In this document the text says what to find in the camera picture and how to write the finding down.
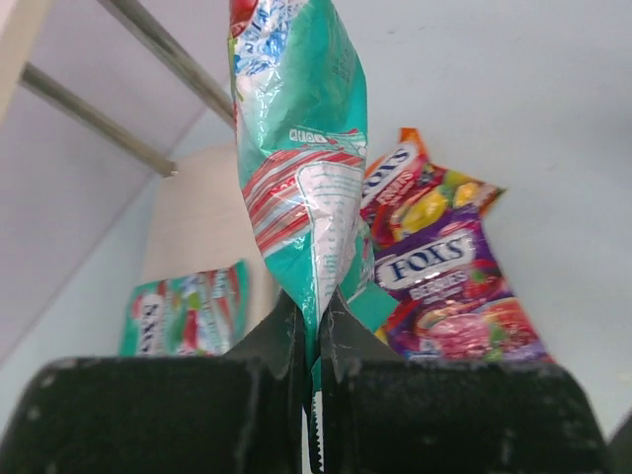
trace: plastic wrapper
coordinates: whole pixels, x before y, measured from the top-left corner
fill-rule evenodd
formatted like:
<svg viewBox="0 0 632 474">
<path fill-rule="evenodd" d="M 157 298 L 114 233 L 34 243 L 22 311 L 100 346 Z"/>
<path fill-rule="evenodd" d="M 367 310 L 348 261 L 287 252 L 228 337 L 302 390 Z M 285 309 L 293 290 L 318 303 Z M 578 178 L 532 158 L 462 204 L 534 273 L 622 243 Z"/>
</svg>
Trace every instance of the plastic wrapper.
<svg viewBox="0 0 632 474">
<path fill-rule="evenodd" d="M 244 262 L 138 286 L 125 317 L 122 356 L 221 356 L 244 336 Z"/>
<path fill-rule="evenodd" d="M 336 287 L 360 319 L 367 297 L 375 321 L 393 306 L 372 282 L 359 218 L 364 74 L 329 0 L 233 0 L 229 57 L 242 194 L 268 268 L 301 308 L 312 364 Z"/>
<path fill-rule="evenodd" d="M 408 358 L 550 360 L 468 204 L 376 256 L 400 301 L 384 330 Z"/>
<path fill-rule="evenodd" d="M 361 215 L 376 247 L 385 249 L 466 204 L 484 214 L 502 192 L 432 163 L 419 132 L 402 128 L 397 148 L 366 170 Z"/>
</svg>

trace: white wall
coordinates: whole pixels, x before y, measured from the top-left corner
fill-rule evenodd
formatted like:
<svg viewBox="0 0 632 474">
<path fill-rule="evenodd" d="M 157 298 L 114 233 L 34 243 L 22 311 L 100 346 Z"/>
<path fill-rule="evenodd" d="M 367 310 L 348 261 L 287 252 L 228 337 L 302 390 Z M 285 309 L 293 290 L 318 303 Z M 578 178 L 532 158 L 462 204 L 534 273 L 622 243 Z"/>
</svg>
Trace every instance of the white wall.
<svg viewBox="0 0 632 474">
<path fill-rule="evenodd" d="M 208 112 L 174 156 L 232 137 L 232 130 Z M 118 352 L 124 308 L 131 289 L 140 283 L 159 180 L 151 179 L 142 189 L 28 335 L 0 363 L 0 434 L 26 383 L 48 361 Z"/>
<path fill-rule="evenodd" d="M 48 1 L 0 3 L 2 12 L 17 5 L 12 18 L 22 18 L 0 31 L 0 118 L 2 94 L 10 89 L 5 83 L 15 82 L 26 59 L 163 154 L 203 112 L 198 96 L 99 2 L 52 2 L 30 57 L 34 19 L 43 17 Z M 226 82 L 227 4 L 143 3 L 211 75 Z M 22 88 L 0 126 L 0 164 L 1 362 L 151 172 Z"/>
</svg>

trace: teal candy bag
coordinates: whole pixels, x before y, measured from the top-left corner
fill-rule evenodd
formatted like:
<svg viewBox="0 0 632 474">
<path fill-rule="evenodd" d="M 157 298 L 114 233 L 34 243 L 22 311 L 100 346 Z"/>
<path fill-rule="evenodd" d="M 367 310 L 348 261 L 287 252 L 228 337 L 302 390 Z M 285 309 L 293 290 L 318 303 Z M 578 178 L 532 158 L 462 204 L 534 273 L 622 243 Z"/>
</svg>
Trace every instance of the teal candy bag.
<svg viewBox="0 0 632 474">
<path fill-rule="evenodd" d="M 242 194 L 266 265 L 303 313 L 311 366 L 337 286 L 352 310 L 370 294 L 380 322 L 393 308 L 365 291 L 364 74 L 330 0 L 232 0 L 229 58 Z"/>
<path fill-rule="evenodd" d="M 221 356 L 246 328 L 246 264 L 153 281 L 134 289 L 121 356 Z"/>
</svg>

